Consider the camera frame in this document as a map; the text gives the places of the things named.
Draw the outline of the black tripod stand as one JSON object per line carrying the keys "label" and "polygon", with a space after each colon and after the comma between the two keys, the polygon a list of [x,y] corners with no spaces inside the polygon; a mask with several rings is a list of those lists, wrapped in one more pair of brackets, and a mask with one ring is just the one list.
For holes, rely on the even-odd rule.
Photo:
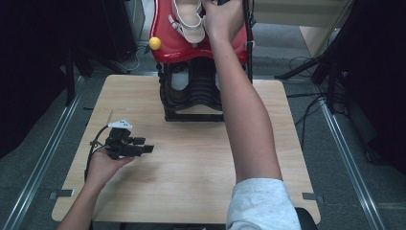
{"label": "black tripod stand", "polygon": [[311,58],[308,62],[305,62],[285,74],[276,76],[276,79],[288,80],[316,66],[316,69],[311,75],[311,81],[314,84],[321,84],[326,77],[330,77],[327,88],[327,99],[328,107],[331,108],[334,94],[333,86],[336,82],[337,61],[339,59],[340,49],[348,35],[348,30],[351,28],[351,9],[356,2],[357,0],[340,0],[334,14],[330,17],[329,21],[321,27],[334,27],[336,31],[328,40],[327,48],[319,56]]}

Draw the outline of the red and black shoe rack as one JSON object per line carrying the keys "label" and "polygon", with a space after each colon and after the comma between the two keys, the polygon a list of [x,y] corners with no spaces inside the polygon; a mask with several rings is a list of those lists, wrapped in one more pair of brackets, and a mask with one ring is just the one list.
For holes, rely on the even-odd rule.
{"label": "red and black shoe rack", "polygon": [[[160,97],[168,122],[222,122],[220,94],[214,85],[214,59],[210,40],[190,44],[169,23],[171,0],[154,0],[149,47],[157,61]],[[190,65],[189,89],[176,97],[169,89],[169,66]]]}

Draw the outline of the black cabinet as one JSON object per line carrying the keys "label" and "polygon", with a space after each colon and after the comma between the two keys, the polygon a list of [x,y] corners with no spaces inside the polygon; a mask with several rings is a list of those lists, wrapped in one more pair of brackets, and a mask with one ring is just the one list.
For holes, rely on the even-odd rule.
{"label": "black cabinet", "polygon": [[101,0],[118,62],[135,53],[146,16],[142,0]]}

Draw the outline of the wooden panel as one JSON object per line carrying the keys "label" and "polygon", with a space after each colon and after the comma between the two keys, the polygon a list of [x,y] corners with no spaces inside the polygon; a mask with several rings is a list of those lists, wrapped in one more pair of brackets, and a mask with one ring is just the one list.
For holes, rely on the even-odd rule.
{"label": "wooden panel", "polygon": [[304,38],[307,50],[312,58],[319,56],[327,48],[328,40],[336,31],[334,27],[321,28],[300,26],[299,29]]}

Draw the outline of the white jewelled slingback heel shoe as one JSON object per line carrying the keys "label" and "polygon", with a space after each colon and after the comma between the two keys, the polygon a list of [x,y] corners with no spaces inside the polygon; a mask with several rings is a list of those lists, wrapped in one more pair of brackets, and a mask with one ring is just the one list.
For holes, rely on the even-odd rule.
{"label": "white jewelled slingback heel shoe", "polygon": [[192,45],[198,44],[205,38],[201,11],[201,0],[171,0],[169,23]]}

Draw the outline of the black curtain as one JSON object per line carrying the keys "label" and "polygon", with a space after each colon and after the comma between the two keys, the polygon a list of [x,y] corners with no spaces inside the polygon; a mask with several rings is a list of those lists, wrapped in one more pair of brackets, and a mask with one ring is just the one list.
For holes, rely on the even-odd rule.
{"label": "black curtain", "polygon": [[61,66],[92,0],[0,0],[0,159],[68,86]]}
{"label": "black curtain", "polygon": [[354,0],[340,36],[342,83],[367,153],[406,174],[406,0]]}

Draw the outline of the person's right hand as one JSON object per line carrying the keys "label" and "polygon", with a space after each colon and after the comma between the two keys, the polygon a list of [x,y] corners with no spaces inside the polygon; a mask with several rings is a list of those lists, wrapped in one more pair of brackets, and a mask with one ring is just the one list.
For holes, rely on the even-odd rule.
{"label": "person's right hand", "polygon": [[220,6],[212,0],[202,0],[202,4],[210,41],[232,42],[244,24],[242,0],[230,0]]}

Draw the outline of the grey table bracket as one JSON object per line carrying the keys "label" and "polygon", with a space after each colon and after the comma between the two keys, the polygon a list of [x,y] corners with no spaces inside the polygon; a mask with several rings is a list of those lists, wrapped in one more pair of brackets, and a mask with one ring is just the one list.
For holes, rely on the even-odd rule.
{"label": "grey table bracket", "polygon": [[324,203],[324,197],[322,195],[317,195],[314,193],[302,193],[302,197],[304,200],[313,200],[317,201],[318,203]]}
{"label": "grey table bracket", "polygon": [[74,189],[68,189],[68,190],[54,190],[50,192],[49,194],[49,199],[51,200],[57,200],[59,197],[70,197],[74,194]]}

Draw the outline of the black metal stand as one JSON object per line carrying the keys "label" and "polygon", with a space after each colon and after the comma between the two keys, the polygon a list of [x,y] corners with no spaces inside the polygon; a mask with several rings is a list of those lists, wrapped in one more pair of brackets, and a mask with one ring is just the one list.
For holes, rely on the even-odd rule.
{"label": "black metal stand", "polygon": [[73,102],[77,93],[74,68],[77,68],[82,76],[91,77],[94,69],[90,63],[90,59],[95,60],[115,74],[125,74],[125,71],[120,69],[117,64],[113,64],[92,50],[83,46],[69,45],[65,53],[65,78],[67,90],[66,106]]}

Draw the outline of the metal floor rail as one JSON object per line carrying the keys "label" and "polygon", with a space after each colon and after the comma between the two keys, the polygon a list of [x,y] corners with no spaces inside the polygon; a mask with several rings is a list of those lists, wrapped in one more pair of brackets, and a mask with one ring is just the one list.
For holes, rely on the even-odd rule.
{"label": "metal floor rail", "polygon": [[354,188],[360,206],[364,212],[371,230],[387,230],[383,218],[381,217],[374,199],[372,198],[372,194],[364,180],[364,177],[362,176],[359,167],[357,166],[352,156],[352,152],[344,137],[336,116],[330,111],[328,107],[327,97],[324,95],[324,92],[322,91],[320,86],[314,86],[314,90],[316,93],[323,96],[321,108],[324,117],[327,120],[327,125],[339,150],[344,166],[349,175],[350,182],[352,184],[352,187]]}
{"label": "metal floor rail", "polygon": [[40,183],[51,164],[52,158],[56,152],[60,140],[68,127],[69,122],[77,108],[82,91],[85,87],[86,79],[79,77],[75,82],[77,94],[73,97],[72,101],[63,108],[58,120],[53,127],[52,133],[47,139],[47,143],[41,150],[38,159],[35,161],[35,165],[29,177],[18,193],[18,197],[13,204],[12,210],[8,214],[8,218],[0,224],[0,230],[18,230],[23,218],[25,217],[34,196],[40,186]]}

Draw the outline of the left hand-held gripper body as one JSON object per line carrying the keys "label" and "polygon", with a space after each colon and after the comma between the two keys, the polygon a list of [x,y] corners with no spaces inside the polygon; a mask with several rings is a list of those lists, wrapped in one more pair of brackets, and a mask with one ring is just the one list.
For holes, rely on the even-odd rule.
{"label": "left hand-held gripper body", "polygon": [[133,139],[130,137],[130,129],[133,128],[133,125],[126,119],[109,123],[107,126],[111,130],[105,140],[105,148],[112,159],[118,160],[121,157],[141,155],[139,148],[132,144]]}

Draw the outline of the grey shirt sleeve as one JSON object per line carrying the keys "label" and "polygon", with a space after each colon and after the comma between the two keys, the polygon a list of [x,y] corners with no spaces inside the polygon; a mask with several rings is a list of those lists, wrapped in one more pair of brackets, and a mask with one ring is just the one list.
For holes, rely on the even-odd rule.
{"label": "grey shirt sleeve", "polygon": [[274,178],[238,182],[228,208],[227,230],[302,230],[284,183]]}

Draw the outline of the person's left hand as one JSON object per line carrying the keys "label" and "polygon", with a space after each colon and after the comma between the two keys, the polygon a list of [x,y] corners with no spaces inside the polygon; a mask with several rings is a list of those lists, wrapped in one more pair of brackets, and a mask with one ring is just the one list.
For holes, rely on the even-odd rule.
{"label": "person's left hand", "polygon": [[114,160],[107,149],[99,149],[92,156],[88,167],[85,186],[101,190],[116,172],[131,163],[134,157]]}

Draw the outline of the black chair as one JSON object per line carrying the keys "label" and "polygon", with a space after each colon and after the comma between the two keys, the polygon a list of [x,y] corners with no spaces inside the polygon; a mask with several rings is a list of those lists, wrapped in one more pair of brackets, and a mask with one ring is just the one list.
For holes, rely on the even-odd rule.
{"label": "black chair", "polygon": [[318,230],[315,221],[308,211],[304,208],[295,208],[302,230]]}

